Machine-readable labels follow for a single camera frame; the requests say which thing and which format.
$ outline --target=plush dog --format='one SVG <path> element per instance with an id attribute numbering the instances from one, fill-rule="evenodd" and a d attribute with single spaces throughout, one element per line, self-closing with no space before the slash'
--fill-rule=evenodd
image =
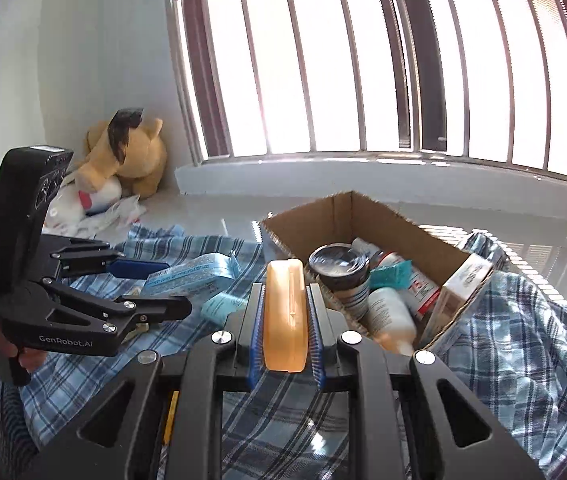
<path id="1" fill-rule="evenodd" d="M 161 119 L 143 123 L 143 108 L 119 110 L 110 123 L 101 121 L 86 134 L 86 158 L 74 175 L 77 187 L 99 191 L 114 174 L 131 194 L 147 198 L 156 193 L 166 167 L 166 145 L 159 137 Z"/>

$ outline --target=light blue packet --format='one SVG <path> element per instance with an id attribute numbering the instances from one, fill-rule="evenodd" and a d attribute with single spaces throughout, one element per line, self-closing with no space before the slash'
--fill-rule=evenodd
<path id="1" fill-rule="evenodd" d="M 412 261 L 405 260 L 392 266 L 383 266 L 372 269 L 370 272 L 370 290 L 391 286 L 397 290 L 410 286 L 412 276 Z"/>
<path id="2" fill-rule="evenodd" d="M 141 295 L 185 296 L 196 307 L 227 290 L 240 273 L 234 254 L 204 254 L 186 264 L 153 272 L 148 276 Z"/>
<path id="3" fill-rule="evenodd" d="M 246 306 L 247 300 L 220 292 L 201 305 L 201 315 L 219 326 L 224 326 L 230 314 Z"/>

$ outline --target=blue gripper pad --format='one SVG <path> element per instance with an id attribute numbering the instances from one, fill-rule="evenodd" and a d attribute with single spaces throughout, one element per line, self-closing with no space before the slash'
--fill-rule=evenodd
<path id="1" fill-rule="evenodd" d="M 306 304 L 308 309 L 308 354 L 310 355 L 310 366 L 312 375 L 319 388 L 323 387 L 326 380 L 326 372 L 323 364 L 323 343 L 319 333 L 319 322 L 317 311 L 312 300 L 310 288 L 306 287 Z M 263 319 L 265 312 L 265 287 L 261 288 L 259 304 L 252 329 L 252 339 L 250 340 L 250 362 L 248 365 L 248 382 L 254 388 L 259 382 L 259 378 L 265 367 L 263 357 Z"/>

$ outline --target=metal bolt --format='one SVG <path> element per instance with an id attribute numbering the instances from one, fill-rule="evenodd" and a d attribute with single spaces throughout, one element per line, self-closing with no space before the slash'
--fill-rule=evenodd
<path id="1" fill-rule="evenodd" d="M 143 352 L 139 352 L 137 355 L 137 361 L 140 362 L 142 365 L 149 365 L 156 361 L 158 355 L 154 350 L 144 350 Z"/>
<path id="2" fill-rule="evenodd" d="M 358 332 L 348 330 L 347 332 L 342 333 L 341 339 L 344 343 L 348 343 L 348 345 L 356 345 L 357 343 L 360 343 L 363 338 Z"/>
<path id="3" fill-rule="evenodd" d="M 431 365 L 435 362 L 435 354 L 428 350 L 420 350 L 415 354 L 415 359 L 422 365 Z"/>
<path id="4" fill-rule="evenodd" d="M 227 330 L 219 330 L 212 334 L 212 340 L 217 345 L 225 345 L 225 343 L 229 343 L 232 340 L 232 333 Z"/>

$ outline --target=plush toy leg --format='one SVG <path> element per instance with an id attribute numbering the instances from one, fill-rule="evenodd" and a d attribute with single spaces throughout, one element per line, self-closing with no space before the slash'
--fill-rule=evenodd
<path id="1" fill-rule="evenodd" d="M 160 164 L 148 176 L 136 179 L 132 183 L 132 194 L 139 195 L 141 199 L 154 195 L 163 176 L 164 167 L 165 164 Z"/>

